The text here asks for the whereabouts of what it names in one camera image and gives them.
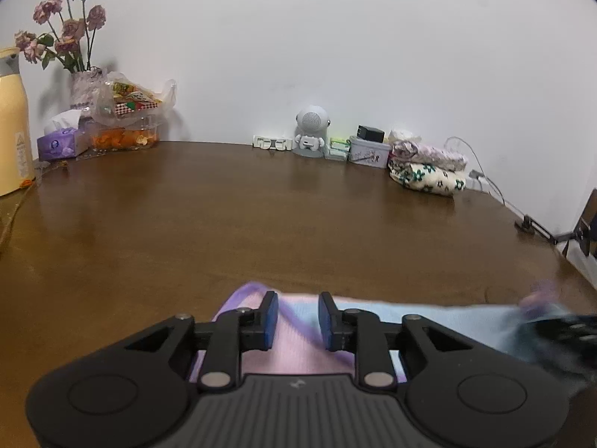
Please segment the flower stem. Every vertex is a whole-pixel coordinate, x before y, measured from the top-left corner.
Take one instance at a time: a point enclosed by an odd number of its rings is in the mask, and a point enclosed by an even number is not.
[[[48,18],[48,25],[50,26],[50,28],[52,29],[52,32],[54,32],[54,35],[56,35],[56,39],[58,40],[58,34],[56,33],[56,31],[54,30],[54,27],[52,26],[52,23],[50,22],[50,19]]]
[[[69,0],[66,0],[66,4],[69,7],[69,15],[71,16],[71,20],[74,20],[74,18],[73,18],[73,12],[71,10],[71,2]]]
[[[96,39],[96,28],[93,29],[93,34],[91,35],[91,44],[89,46],[89,62],[91,62],[91,51],[93,50],[93,41]]]
[[[87,70],[91,70],[91,47],[89,42],[89,30],[87,29],[87,17],[85,15],[85,0],[81,0],[83,3],[83,25],[85,25],[85,35],[87,35]]]
[[[64,62],[64,61],[63,61],[63,60],[60,58],[60,56],[59,56],[57,53],[55,53],[55,52],[52,52],[52,51],[51,51],[50,49],[48,49],[47,47],[46,47],[46,52],[48,52],[50,55],[53,55],[54,57],[56,57],[56,58],[57,58],[57,59],[60,61],[60,63],[61,63],[63,66],[64,66],[64,68],[65,68],[65,69],[67,68],[67,67],[66,67],[66,62]]]
[[[79,55],[77,58],[77,64],[79,65],[79,70],[85,70],[85,64],[83,63],[83,53],[81,52],[81,43],[79,45]]]

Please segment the circular pad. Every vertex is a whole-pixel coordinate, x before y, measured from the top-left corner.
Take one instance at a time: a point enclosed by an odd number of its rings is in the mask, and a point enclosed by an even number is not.
[[[433,439],[465,448],[543,446],[568,414],[568,396],[551,375],[485,348],[432,355],[405,400]]]
[[[138,387],[114,374],[81,379],[71,387],[71,405],[86,414],[111,414],[126,409],[137,398]]]
[[[147,352],[98,352],[40,379],[27,417],[40,444],[133,448],[167,436],[184,416],[183,379]]]
[[[515,380],[482,374],[462,381],[458,386],[458,397],[480,413],[502,414],[521,407],[526,401],[526,391]]]

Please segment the pink rose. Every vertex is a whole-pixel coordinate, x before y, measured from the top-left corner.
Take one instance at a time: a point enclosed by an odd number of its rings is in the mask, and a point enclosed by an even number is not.
[[[29,45],[29,42],[35,40],[35,38],[36,36],[34,33],[19,30],[18,33],[14,34],[14,44],[21,50],[21,52],[23,52]]]
[[[65,55],[68,52],[78,52],[79,42],[72,37],[63,37],[55,40],[54,50],[58,55]]]
[[[83,35],[85,35],[85,20],[82,18],[79,18],[79,20],[65,20],[62,26],[63,38],[73,38],[79,41]]]
[[[106,23],[106,11],[102,5],[95,5],[91,10],[89,10],[89,15],[87,16],[87,28],[89,30],[99,30],[104,26]]]
[[[37,59],[40,59],[41,56],[44,55],[45,51],[46,46],[37,43],[37,40],[30,41],[28,46],[25,47],[25,50],[23,50],[25,59],[32,64],[37,64]]]
[[[40,1],[40,4],[35,7],[34,11],[34,21],[39,23],[40,25],[46,23],[48,18],[50,17],[49,13],[46,13],[44,10],[44,1]]]
[[[42,5],[42,10],[46,15],[52,15],[53,13],[60,13],[62,10],[62,0],[47,0]]]

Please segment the light blue cloth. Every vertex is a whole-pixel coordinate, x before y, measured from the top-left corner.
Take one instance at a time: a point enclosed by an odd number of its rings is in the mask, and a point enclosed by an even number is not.
[[[293,313],[305,324],[319,328],[318,304],[313,301],[289,301]],[[540,364],[557,378],[562,380],[570,396],[584,389],[588,382],[585,376],[558,368],[550,362],[550,352],[545,349],[536,335],[527,327],[529,320],[520,308],[508,305],[477,305],[473,307],[434,307],[430,305],[398,305],[383,302],[343,302],[336,301],[340,310],[359,308],[374,312],[382,321],[402,323],[402,317],[417,314],[455,330],[477,342],[484,343],[496,350],[510,354],[530,363]],[[548,305],[545,318],[559,318],[568,312],[558,305]],[[391,352],[396,374],[405,380],[404,369],[398,358],[398,352]]]

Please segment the tissue box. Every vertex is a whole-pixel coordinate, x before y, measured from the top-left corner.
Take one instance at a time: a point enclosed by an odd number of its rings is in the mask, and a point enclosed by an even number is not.
[[[40,161],[51,162],[74,158],[89,148],[85,133],[75,128],[64,128],[38,138]]]

